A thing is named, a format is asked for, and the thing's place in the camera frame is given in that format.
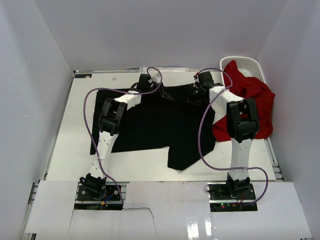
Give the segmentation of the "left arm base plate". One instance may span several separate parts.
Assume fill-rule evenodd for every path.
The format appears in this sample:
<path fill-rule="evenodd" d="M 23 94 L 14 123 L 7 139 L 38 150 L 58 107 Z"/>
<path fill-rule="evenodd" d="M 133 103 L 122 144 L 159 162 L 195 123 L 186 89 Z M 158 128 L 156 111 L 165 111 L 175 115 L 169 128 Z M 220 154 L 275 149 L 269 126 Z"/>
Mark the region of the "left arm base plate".
<path fill-rule="evenodd" d="M 121 211 L 123 209 L 120 191 L 114 184 L 104 186 L 97 196 L 94 196 L 94 193 L 79 184 L 74 209 L 90 211 Z"/>

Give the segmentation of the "small label sticker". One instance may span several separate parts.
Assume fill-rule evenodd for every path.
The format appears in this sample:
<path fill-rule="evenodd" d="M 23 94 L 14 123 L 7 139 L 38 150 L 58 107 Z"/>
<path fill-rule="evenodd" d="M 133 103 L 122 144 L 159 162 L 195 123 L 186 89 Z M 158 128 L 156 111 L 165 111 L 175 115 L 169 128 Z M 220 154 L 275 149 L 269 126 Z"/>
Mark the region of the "small label sticker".
<path fill-rule="evenodd" d="M 92 74 L 91 73 L 87 73 L 87 74 L 75 74 L 74 78 L 75 79 L 86 79 L 86 78 L 91 78 Z"/>

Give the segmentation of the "red t shirt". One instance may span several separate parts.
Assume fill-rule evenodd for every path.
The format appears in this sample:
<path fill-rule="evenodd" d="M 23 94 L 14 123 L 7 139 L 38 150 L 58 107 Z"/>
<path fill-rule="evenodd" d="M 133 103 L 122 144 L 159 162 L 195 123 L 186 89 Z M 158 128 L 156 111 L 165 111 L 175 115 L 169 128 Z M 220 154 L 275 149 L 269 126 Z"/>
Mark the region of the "red t shirt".
<path fill-rule="evenodd" d="M 227 106 L 227 115 L 212 126 L 217 142 L 267 139 L 273 133 L 272 111 L 275 94 L 269 89 L 264 96 L 232 100 Z"/>

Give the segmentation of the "black t shirt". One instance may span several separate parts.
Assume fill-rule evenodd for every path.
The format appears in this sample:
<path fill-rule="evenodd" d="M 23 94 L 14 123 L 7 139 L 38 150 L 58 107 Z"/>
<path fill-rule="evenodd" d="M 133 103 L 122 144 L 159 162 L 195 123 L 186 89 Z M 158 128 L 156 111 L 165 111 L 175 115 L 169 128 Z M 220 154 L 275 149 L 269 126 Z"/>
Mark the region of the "black t shirt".
<path fill-rule="evenodd" d="M 189 103 L 189 85 L 166 87 L 173 100 L 161 100 L 145 95 L 131 108 L 117 137 L 112 152 L 130 152 L 168 147 L 167 167 L 183 171 L 200 160 L 198 130 L 207 104 Z M 214 150 L 215 111 L 209 108 L 202 124 L 203 156 Z"/>

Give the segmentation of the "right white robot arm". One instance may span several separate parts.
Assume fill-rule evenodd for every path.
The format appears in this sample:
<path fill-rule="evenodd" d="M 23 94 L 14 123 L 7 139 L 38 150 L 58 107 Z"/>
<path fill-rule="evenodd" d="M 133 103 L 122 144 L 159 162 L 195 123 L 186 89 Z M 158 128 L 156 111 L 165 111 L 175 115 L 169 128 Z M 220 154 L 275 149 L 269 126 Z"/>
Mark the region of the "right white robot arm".
<path fill-rule="evenodd" d="M 211 72 L 206 68 L 197 72 L 194 76 L 195 84 L 189 94 L 189 99 L 208 104 L 200 120 L 197 147 L 202 161 L 207 167 L 216 171 L 226 171 L 227 180 L 225 194 L 236 200 L 244 195 L 244 191 L 250 187 L 248 173 L 250 149 L 253 139 L 260 130 L 258 110 L 253 98 L 243 98 L 229 91 L 233 86 L 231 77 L 224 71 L 221 72 L 230 84 L 224 86 L 215 83 Z M 216 102 L 226 113 L 226 128 L 231 139 L 231 163 L 229 168 L 217 168 L 209 165 L 204 159 L 201 149 L 202 126 L 209 108 Z"/>

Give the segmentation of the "white plastic basket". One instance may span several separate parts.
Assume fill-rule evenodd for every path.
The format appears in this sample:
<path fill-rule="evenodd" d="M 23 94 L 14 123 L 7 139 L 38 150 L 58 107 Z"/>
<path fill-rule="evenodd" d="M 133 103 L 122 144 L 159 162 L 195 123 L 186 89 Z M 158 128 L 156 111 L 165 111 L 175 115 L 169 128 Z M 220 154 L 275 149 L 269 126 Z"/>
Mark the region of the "white plastic basket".
<path fill-rule="evenodd" d="M 239 97 L 255 99 L 268 91 L 260 64 L 251 57 L 227 56 L 220 60 L 219 67 L 224 83 Z"/>

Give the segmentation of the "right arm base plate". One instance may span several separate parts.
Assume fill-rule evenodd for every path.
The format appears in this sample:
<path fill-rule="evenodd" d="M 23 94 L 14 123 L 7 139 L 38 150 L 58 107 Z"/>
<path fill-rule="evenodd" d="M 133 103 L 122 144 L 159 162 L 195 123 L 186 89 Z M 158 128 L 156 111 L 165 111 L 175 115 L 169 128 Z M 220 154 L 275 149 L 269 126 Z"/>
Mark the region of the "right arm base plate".
<path fill-rule="evenodd" d="M 256 212 L 258 210 L 256 203 L 249 204 L 256 200 L 252 183 L 249 188 L 242 189 L 235 195 L 230 193 L 224 183 L 207 184 L 204 190 L 208 193 L 212 213 Z"/>

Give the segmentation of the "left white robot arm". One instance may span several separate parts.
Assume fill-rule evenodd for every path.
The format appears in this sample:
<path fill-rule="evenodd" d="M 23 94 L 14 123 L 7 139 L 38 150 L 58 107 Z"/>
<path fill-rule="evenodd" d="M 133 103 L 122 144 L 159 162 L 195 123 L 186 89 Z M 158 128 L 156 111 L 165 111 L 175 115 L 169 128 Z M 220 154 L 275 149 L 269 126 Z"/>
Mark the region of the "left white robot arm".
<path fill-rule="evenodd" d="M 107 174 L 103 164 L 110 158 L 112 148 L 121 133 L 121 128 L 125 122 L 125 116 L 128 110 L 139 105 L 143 100 L 143 96 L 158 94 L 162 98 L 165 97 L 162 73 L 155 67 L 148 68 L 147 70 L 150 69 L 157 71 L 157 73 L 153 76 L 148 72 L 142 73 L 139 76 L 138 82 L 128 91 L 99 87 L 90 90 L 84 98 L 83 120 L 95 149 L 95 160 L 92 162 L 88 174 L 80 178 L 80 183 L 95 200 L 103 200 L 106 197 L 107 178 L 115 184 L 119 193 L 119 199 L 121 201 L 123 200 L 118 183 Z M 89 95 L 94 91 L 100 90 L 119 93 L 121 96 L 117 98 L 106 98 L 104 100 L 97 121 L 98 141 L 95 141 L 87 121 L 86 106 Z"/>

